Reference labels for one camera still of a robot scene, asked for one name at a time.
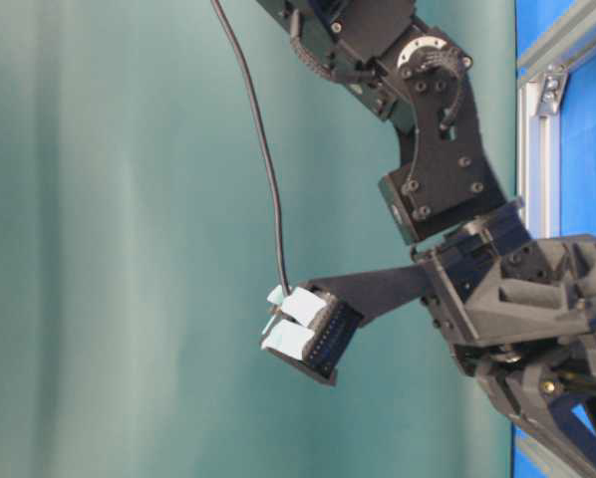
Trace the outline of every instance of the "blue panel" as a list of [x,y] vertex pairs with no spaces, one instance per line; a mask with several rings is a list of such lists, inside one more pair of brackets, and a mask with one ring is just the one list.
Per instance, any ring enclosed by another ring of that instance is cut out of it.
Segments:
[[571,76],[561,141],[562,233],[596,235],[596,58]]
[[[515,428],[515,430],[515,441],[524,439],[527,436],[523,430],[519,428]],[[546,478],[518,448],[514,450],[513,460],[514,478]]]
[[584,405],[577,405],[575,408],[573,408],[573,413],[584,425],[586,425],[586,428],[592,431],[593,435],[596,436],[595,427],[590,422],[590,418],[588,418],[588,414],[586,413]]
[[517,0],[517,56],[526,52],[573,3],[575,0]]

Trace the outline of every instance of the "wire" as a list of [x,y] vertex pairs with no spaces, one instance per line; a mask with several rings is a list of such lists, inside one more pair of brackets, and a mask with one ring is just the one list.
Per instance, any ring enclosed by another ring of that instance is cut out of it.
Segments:
[[296,56],[309,70],[328,82],[349,85],[353,83],[367,83],[376,78],[376,72],[373,70],[341,74],[321,65],[318,59],[302,44],[302,14],[297,8],[291,14],[289,21],[289,44]]
[[251,112],[254,116],[254,123],[256,125],[256,132],[258,134],[258,141],[260,142],[260,149],[262,151],[262,157],[265,161],[265,169],[267,171],[267,180],[269,181],[269,187],[271,189],[271,196],[274,207],[274,223],[276,233],[276,262],[278,267],[278,276],[280,279],[280,285],[282,286],[283,294],[285,297],[289,297],[291,294],[289,289],[289,281],[287,279],[287,268],[285,267],[285,247],[283,241],[283,229],[282,229],[282,207],[280,205],[280,194],[278,193],[278,181],[276,179],[276,172],[274,170],[274,163],[269,152],[269,143],[267,141],[267,134],[265,132],[265,126],[262,122],[262,115],[260,113],[260,105],[258,104],[258,98],[254,89],[253,81],[251,79],[251,73],[247,65],[245,55],[242,53],[238,39],[234,34],[229,20],[220,5],[219,0],[211,0],[211,5],[216,12],[216,16],[220,21],[229,43],[234,50],[236,60],[242,71],[243,79],[245,80],[245,88],[247,95],[249,95],[249,103],[251,105]]
[[464,66],[459,50],[452,49],[448,52],[430,52],[427,53],[426,68],[443,68],[457,79],[457,91],[455,98],[447,110],[447,114],[440,123],[440,129],[447,131],[452,124],[457,120],[459,110],[464,103],[464,76],[466,75],[466,67]]

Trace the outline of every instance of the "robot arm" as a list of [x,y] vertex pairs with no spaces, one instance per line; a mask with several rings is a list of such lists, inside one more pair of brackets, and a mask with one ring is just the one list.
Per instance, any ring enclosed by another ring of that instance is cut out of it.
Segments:
[[380,189],[415,262],[272,294],[262,347],[333,384],[357,328],[420,298],[495,408],[596,477],[596,238],[530,237],[483,150],[472,58],[413,0],[257,1],[311,70],[394,125],[401,163]]

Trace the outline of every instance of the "green backdrop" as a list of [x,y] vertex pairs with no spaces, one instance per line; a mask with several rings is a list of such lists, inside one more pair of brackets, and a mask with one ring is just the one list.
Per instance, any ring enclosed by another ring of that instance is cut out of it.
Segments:
[[[475,58],[514,183],[514,17],[421,0]],[[267,120],[290,278],[407,263],[378,192],[396,138],[225,0]],[[0,478],[502,477],[509,425],[420,306],[337,388],[257,349],[276,285],[247,98],[209,1],[0,0]]]

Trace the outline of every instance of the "white tape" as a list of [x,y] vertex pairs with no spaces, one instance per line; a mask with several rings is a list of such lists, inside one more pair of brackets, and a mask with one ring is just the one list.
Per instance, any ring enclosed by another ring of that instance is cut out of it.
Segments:
[[283,301],[280,310],[296,319],[304,327],[309,327],[316,314],[326,306],[327,303],[315,294],[297,287],[291,296]]
[[274,323],[274,321],[276,320],[277,316],[271,316],[271,319],[269,319],[269,322],[267,323],[267,325],[265,326],[265,328],[262,330],[262,336],[264,336],[265,334],[267,334],[267,331],[269,330],[269,328],[271,327],[271,325]]
[[314,337],[314,331],[282,320],[275,326],[261,348],[274,349],[293,359],[302,360],[302,350]]
[[276,289],[269,293],[267,302],[280,307],[282,302],[285,300],[285,295],[282,292],[282,286],[278,286]]

